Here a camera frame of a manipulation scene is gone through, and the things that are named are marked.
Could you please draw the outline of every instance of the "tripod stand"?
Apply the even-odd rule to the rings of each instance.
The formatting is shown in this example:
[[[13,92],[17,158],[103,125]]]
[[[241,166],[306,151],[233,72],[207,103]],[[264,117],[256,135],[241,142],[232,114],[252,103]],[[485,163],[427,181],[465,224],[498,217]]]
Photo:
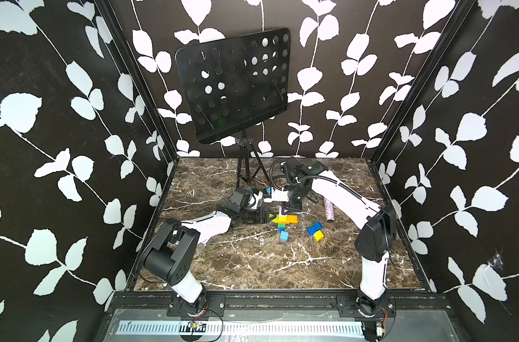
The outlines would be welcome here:
[[[261,162],[261,158],[258,155],[258,152],[256,150],[256,147],[254,146],[254,142],[252,139],[248,138],[246,135],[246,130],[242,130],[241,132],[241,138],[237,140],[237,144],[239,144],[239,161],[236,167],[236,186],[235,188],[239,187],[240,180],[244,180],[246,183],[250,183],[254,178],[256,178],[256,175],[259,172],[259,169],[263,171],[263,174],[265,175],[265,178],[267,179],[267,183],[269,184],[271,180],[269,179],[269,175],[267,174],[267,170],[263,166],[263,163]],[[256,172],[250,177],[250,163],[249,163],[249,156],[250,156],[250,150],[254,152],[254,155],[256,156],[256,160],[259,163],[258,168],[256,169]],[[246,175],[242,174],[242,160],[244,160],[244,167],[246,171]]]

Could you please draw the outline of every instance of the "metal bracket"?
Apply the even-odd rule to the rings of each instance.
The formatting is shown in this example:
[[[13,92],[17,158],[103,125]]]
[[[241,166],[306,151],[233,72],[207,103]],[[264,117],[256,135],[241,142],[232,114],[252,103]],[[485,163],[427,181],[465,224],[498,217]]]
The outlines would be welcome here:
[[[225,295],[224,294],[209,294],[206,293],[206,303],[208,310],[215,311],[219,316],[223,317],[225,310]],[[170,302],[168,304],[168,310],[166,311],[167,317],[186,317],[189,318],[183,299],[181,299],[175,293],[170,296]],[[206,311],[201,317],[217,317],[217,315],[211,311]]]

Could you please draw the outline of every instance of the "brown marble surface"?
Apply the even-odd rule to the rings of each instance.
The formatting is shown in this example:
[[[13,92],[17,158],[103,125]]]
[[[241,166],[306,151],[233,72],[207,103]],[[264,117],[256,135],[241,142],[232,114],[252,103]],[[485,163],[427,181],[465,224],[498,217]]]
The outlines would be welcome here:
[[[268,169],[272,160],[262,159]],[[306,164],[310,159],[302,159]],[[362,159],[320,159],[348,186],[363,196],[382,204],[375,182]],[[232,193],[236,180],[236,159],[180,159],[174,181],[161,214],[187,220],[207,215]],[[260,172],[258,188],[265,187]],[[323,198],[319,203],[303,202],[303,213],[297,224],[287,224],[288,241],[280,240],[275,223],[241,225],[222,235],[214,236],[207,246],[199,244],[191,271],[206,288],[220,289],[276,289],[276,288],[356,288],[362,276],[361,258],[354,248],[358,227],[339,209],[335,222],[325,220]],[[278,212],[275,203],[269,207]],[[322,223],[325,238],[317,242],[309,236],[307,227]],[[400,238],[391,253],[397,268],[389,264],[387,286],[418,288],[420,283],[413,271]],[[142,276],[160,281],[146,269]],[[138,279],[136,291],[159,291],[168,288]]]

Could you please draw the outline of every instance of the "circular hole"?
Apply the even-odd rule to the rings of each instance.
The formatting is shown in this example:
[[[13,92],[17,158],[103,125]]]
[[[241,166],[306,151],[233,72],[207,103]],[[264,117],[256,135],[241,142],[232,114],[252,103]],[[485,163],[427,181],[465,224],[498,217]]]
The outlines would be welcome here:
[[[189,57],[188,54],[183,54],[182,57],[181,57],[181,60],[182,60],[182,62],[184,62],[185,64],[189,64],[189,63],[191,63],[191,58]]]

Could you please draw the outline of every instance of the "wallpaper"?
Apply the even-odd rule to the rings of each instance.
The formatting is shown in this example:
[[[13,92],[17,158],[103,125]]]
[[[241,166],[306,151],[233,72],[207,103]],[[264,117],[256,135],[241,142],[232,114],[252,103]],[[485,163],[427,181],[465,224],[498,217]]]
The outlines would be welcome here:
[[[249,128],[248,137],[261,156],[368,158],[455,0],[125,0],[112,6],[178,155],[237,157],[239,149],[234,136],[197,142],[175,51],[288,27],[289,110]],[[261,72],[257,66],[248,61],[246,68]]]
[[[431,288],[474,341],[519,341],[519,0],[478,0],[395,124],[379,173]]]
[[[0,341],[90,341],[168,153],[91,2],[0,1]]]

